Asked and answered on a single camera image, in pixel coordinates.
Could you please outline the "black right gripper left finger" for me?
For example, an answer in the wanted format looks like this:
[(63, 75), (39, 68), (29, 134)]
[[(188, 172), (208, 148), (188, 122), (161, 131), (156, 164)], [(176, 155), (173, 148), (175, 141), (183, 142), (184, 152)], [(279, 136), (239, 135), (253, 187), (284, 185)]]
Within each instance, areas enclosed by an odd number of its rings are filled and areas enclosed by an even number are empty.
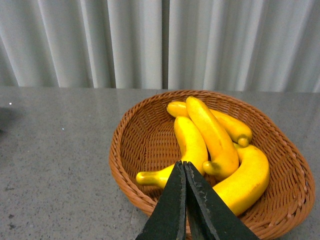
[(175, 163), (168, 182), (137, 240), (185, 240), (187, 222), (186, 174)]

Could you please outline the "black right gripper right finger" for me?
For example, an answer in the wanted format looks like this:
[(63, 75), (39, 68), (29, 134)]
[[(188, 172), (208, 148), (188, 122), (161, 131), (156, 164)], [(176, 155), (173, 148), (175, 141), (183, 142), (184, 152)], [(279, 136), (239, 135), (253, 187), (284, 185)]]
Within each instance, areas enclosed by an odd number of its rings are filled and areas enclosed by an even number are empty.
[(186, 175), (187, 217), (193, 240), (257, 240), (191, 163)]

